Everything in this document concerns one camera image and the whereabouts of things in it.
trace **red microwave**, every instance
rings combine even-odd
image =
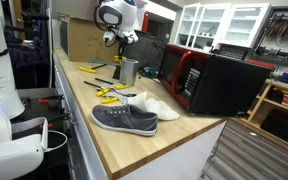
[[[271,69],[167,44],[158,79],[191,114],[247,112]]]

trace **cardboard box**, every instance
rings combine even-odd
[[[96,27],[94,22],[72,17],[66,17],[64,21],[67,22],[67,55],[70,61],[115,62],[118,44],[105,47],[104,31]]]

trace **floor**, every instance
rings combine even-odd
[[[214,157],[204,166],[204,180],[288,180],[288,150],[228,121]]]

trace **screwdriver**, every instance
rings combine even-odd
[[[96,84],[93,84],[93,83],[90,83],[90,82],[87,82],[87,81],[84,81],[84,83],[85,83],[85,84],[88,84],[88,85],[91,85],[91,86],[95,86],[95,87],[101,89],[101,91],[99,91],[99,92],[96,93],[96,96],[97,96],[97,97],[100,97],[100,96],[102,96],[103,94],[105,94],[105,93],[107,93],[107,92],[110,91],[110,88],[103,88],[103,87],[101,87],[101,86],[99,86],[99,85],[96,85]]]
[[[89,73],[96,73],[95,69],[101,68],[101,67],[106,66],[106,65],[107,64],[102,64],[102,65],[99,65],[99,66],[96,66],[96,67],[93,67],[93,68],[86,68],[86,67],[80,66],[79,69],[82,70],[82,71],[85,71],[85,72],[89,72]]]
[[[95,80],[98,80],[98,81],[101,81],[101,82],[105,82],[105,83],[110,84],[110,85],[114,85],[114,83],[109,82],[109,81],[105,81],[103,79],[95,78]],[[125,89],[125,88],[129,88],[129,87],[130,87],[130,85],[128,85],[128,84],[125,84],[125,85],[114,85],[114,89],[116,89],[116,90]]]

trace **shoe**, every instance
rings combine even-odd
[[[107,107],[97,105],[92,110],[93,121],[103,129],[153,136],[157,131],[157,115],[143,112],[133,105]]]

